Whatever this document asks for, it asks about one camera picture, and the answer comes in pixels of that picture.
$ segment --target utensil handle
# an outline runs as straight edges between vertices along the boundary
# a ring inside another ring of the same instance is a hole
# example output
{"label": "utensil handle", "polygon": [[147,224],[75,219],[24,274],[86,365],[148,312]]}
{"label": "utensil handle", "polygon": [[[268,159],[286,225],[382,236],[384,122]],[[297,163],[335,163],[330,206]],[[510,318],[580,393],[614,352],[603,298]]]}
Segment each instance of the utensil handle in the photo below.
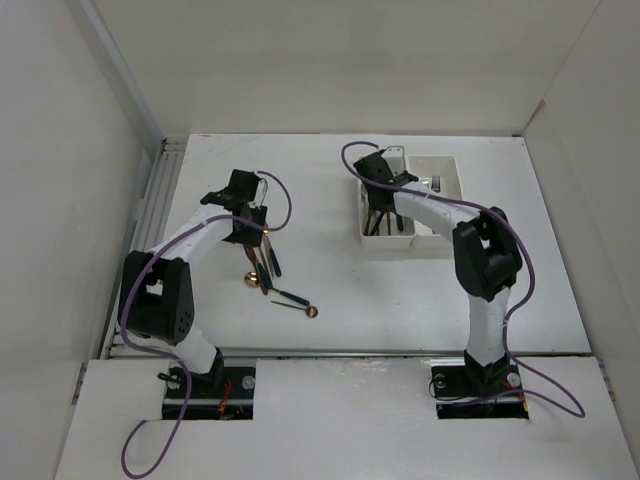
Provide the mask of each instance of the utensil handle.
{"label": "utensil handle", "polygon": [[300,305],[304,305],[305,307],[308,307],[309,305],[311,305],[311,302],[309,302],[309,300],[305,300],[302,297],[298,297],[293,293],[283,292],[282,290],[280,290],[278,293],[280,293],[280,295],[282,295],[283,297],[287,297],[289,300],[293,300],[294,302],[299,303]]}
{"label": "utensil handle", "polygon": [[276,252],[273,251],[273,248],[269,247],[269,257],[273,262],[273,270],[276,274],[276,277],[282,276],[282,271],[280,270],[280,264],[278,263],[278,259],[276,258]]}
{"label": "utensil handle", "polygon": [[273,288],[273,283],[271,283],[271,278],[269,278],[267,271],[264,269],[264,267],[260,262],[257,262],[257,266],[258,266],[258,275],[260,275],[260,278],[264,282],[264,286],[267,287],[267,290],[271,290]]}

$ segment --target purple cable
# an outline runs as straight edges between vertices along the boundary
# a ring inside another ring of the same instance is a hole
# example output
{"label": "purple cable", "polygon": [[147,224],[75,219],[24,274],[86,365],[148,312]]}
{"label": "purple cable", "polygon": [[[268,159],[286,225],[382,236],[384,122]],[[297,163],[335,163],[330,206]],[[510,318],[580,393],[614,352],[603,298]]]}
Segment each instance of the purple cable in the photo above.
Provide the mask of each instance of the purple cable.
{"label": "purple cable", "polygon": [[521,362],[520,360],[518,360],[516,358],[516,355],[513,354],[511,352],[511,350],[509,350],[509,347],[507,345],[507,326],[509,324],[509,320],[511,319],[511,316],[517,311],[519,310],[521,307],[523,307],[533,296],[533,292],[536,288],[536,274],[535,271],[533,269],[533,262],[531,261],[531,256],[529,255],[529,252],[527,251],[526,247],[524,246],[524,242],[522,241],[522,239],[520,238],[520,236],[515,232],[515,230],[513,229],[513,227],[504,219],[502,218],[500,215],[498,215],[496,212],[494,212],[493,210],[490,210],[489,208],[485,207],[484,205],[480,205],[474,202],[469,202],[466,200],[456,200],[453,198],[447,198],[447,197],[441,197],[439,195],[428,195],[425,192],[421,192],[418,190],[412,190],[410,188],[402,188],[402,187],[396,187],[396,186],[392,186],[392,185],[385,185],[383,183],[378,183],[378,182],[374,182],[372,180],[369,180],[368,178],[363,177],[362,175],[360,175],[357,171],[355,171],[351,165],[349,165],[349,162],[347,162],[347,158],[346,158],[346,152],[350,147],[354,147],[354,146],[358,146],[358,145],[362,145],[362,146],[367,146],[367,147],[373,147],[376,150],[379,150],[379,146],[373,142],[367,142],[367,141],[363,141],[363,140],[358,140],[355,142],[349,142],[347,143],[345,146],[342,147],[342,150],[340,152],[340,156],[342,158],[342,163],[344,164],[345,168],[349,171],[349,173],[351,173],[351,175],[353,175],[354,177],[356,177],[357,179],[359,179],[361,182],[366,183],[368,185],[372,185],[374,187],[378,187],[378,188],[382,188],[384,190],[391,190],[394,192],[402,192],[402,193],[409,193],[412,195],[418,195],[421,197],[429,197],[432,198],[434,200],[437,200],[439,202],[442,203],[449,203],[452,205],[460,205],[460,206],[464,206],[464,207],[470,207],[470,208],[475,208],[483,213],[486,213],[488,215],[491,215],[492,218],[494,218],[498,223],[500,223],[503,227],[506,228],[506,230],[509,232],[509,234],[513,237],[513,239],[515,240],[516,244],[518,245],[518,248],[520,249],[520,252],[522,253],[522,257],[524,258],[524,261],[527,265],[527,271],[529,272],[529,289],[527,290],[527,293],[524,295],[524,297],[522,297],[522,300],[520,300],[518,303],[516,303],[513,307],[511,307],[509,309],[509,311],[507,312],[507,314],[504,317],[504,328],[502,329],[502,345],[504,347],[504,351],[506,352],[507,356],[513,360],[513,362],[516,365],[521,366],[522,368],[529,370],[530,372],[538,375],[541,378],[544,378],[545,380],[547,380],[549,383],[551,383],[552,385],[554,385],[555,387],[557,387],[560,391],[562,391],[567,397],[569,397],[569,399],[575,404],[576,407],[578,407],[578,412],[575,412],[567,407],[565,407],[564,405],[556,402],[555,400],[553,400],[552,398],[549,398],[548,396],[542,394],[542,393],[538,393],[535,391],[531,391],[531,390],[525,390],[525,389],[512,389],[506,392],[502,392],[502,393],[498,393],[496,395],[493,395],[491,397],[486,397],[486,398],[480,398],[480,399],[476,399],[476,400],[472,400],[469,402],[461,402],[461,403],[456,403],[457,406],[472,406],[472,405],[479,405],[481,403],[485,403],[485,402],[489,402],[491,400],[496,400],[500,397],[504,397],[507,395],[515,395],[515,394],[528,394],[528,395],[532,395],[534,397],[538,397],[541,398],[542,400],[545,400],[546,402],[558,407],[561,410],[564,410],[565,412],[578,417],[578,418],[585,418],[586,417],[586,412],[584,411],[584,408],[582,407],[582,405],[580,404],[580,402],[578,401],[578,399],[566,388],[564,387],[562,384],[560,384],[558,381],[554,380],[553,378],[549,377],[548,375],[542,373],[541,371]]}
{"label": "purple cable", "polygon": [[[289,219],[291,218],[291,211],[292,211],[292,208],[293,208],[293,203],[291,201],[291,195],[289,194],[289,191],[284,186],[284,184],[275,175],[273,175],[273,174],[271,174],[269,172],[264,172],[264,171],[260,171],[260,170],[258,170],[256,173],[258,173],[260,175],[266,175],[266,176],[272,178],[273,180],[275,180],[276,183],[278,183],[278,185],[280,185],[280,187],[282,188],[282,191],[284,192],[285,197],[287,197],[288,211],[287,211],[287,216],[285,217],[284,221],[282,222],[281,225],[279,225],[277,227],[268,228],[267,229],[270,232],[278,232],[278,231],[282,230],[284,227],[287,226],[287,224],[289,223]],[[184,362],[182,360],[180,360],[180,358],[177,355],[174,355],[173,353],[169,353],[169,352],[163,352],[162,350],[156,350],[155,348],[143,347],[143,346],[137,345],[137,344],[135,344],[134,342],[131,341],[131,339],[129,338],[129,333],[127,332],[127,323],[129,321],[129,313],[131,311],[131,306],[133,305],[133,299],[136,296],[136,293],[138,292],[138,290],[140,289],[140,286],[142,285],[142,282],[144,281],[144,278],[147,276],[147,274],[149,273],[151,268],[153,268],[155,263],[162,257],[162,255],[167,253],[167,251],[169,251],[171,248],[176,246],[178,243],[183,241],[188,236],[196,233],[199,230],[202,230],[207,225],[209,225],[210,223],[213,223],[213,222],[215,222],[217,220],[234,220],[234,221],[243,223],[245,225],[248,225],[250,227],[253,227],[255,229],[258,229],[258,230],[265,230],[264,226],[258,225],[257,223],[254,223],[254,222],[252,222],[250,220],[246,220],[246,219],[244,219],[242,217],[236,217],[235,215],[215,215],[213,217],[207,218],[205,221],[199,223],[198,225],[195,225],[194,227],[191,227],[186,232],[178,235],[176,238],[174,238],[169,243],[167,243],[164,247],[162,247],[160,250],[158,250],[153,255],[153,257],[151,257],[151,260],[149,260],[149,262],[144,266],[144,268],[140,271],[140,273],[136,277],[135,282],[133,282],[133,286],[131,287],[131,290],[129,291],[129,294],[127,295],[127,299],[125,301],[124,308],[122,309],[122,319],[120,321],[120,335],[122,336],[122,340],[124,341],[125,345],[127,345],[129,348],[131,348],[133,350],[138,350],[139,352],[149,353],[151,355],[157,355],[157,356],[162,357],[162,358],[168,358],[169,360],[174,360],[175,362],[178,363],[178,365],[180,365],[180,368],[182,368],[182,370],[184,371],[185,376],[187,378],[187,388],[186,388],[186,392],[185,392],[185,396],[184,396],[184,403],[182,404],[182,407],[180,408],[180,413],[178,414],[178,418],[176,419],[176,423],[173,426],[173,430],[171,430],[171,434],[169,435],[167,443],[165,444],[164,448],[162,449],[162,452],[160,452],[160,455],[158,456],[158,459],[151,466],[151,468],[149,468],[149,470],[147,470],[144,473],[135,474],[135,473],[131,472],[131,470],[129,470],[129,467],[127,467],[127,462],[126,462],[126,454],[127,454],[127,448],[129,447],[129,443],[131,442],[131,439],[136,434],[136,432],[138,430],[140,430],[140,427],[142,427],[145,423],[147,423],[147,420],[142,420],[133,429],[133,431],[127,437],[127,440],[124,442],[124,445],[122,446],[122,453],[120,454],[120,465],[122,466],[122,470],[124,471],[125,475],[127,477],[129,477],[129,478],[133,478],[133,479],[144,478],[144,477],[150,475],[151,473],[153,473],[153,471],[156,468],[158,468],[158,466],[160,465],[160,463],[164,459],[165,455],[167,454],[167,451],[169,450],[169,447],[171,446],[171,442],[173,442],[173,438],[176,436],[176,433],[178,432],[178,428],[180,427],[180,423],[182,422],[182,420],[184,419],[185,414],[187,413],[187,406],[189,404],[189,398],[191,397],[191,389],[192,389],[192,386],[193,386],[193,382],[192,382],[192,379],[191,379],[191,373],[189,372],[189,369],[184,364]]]}

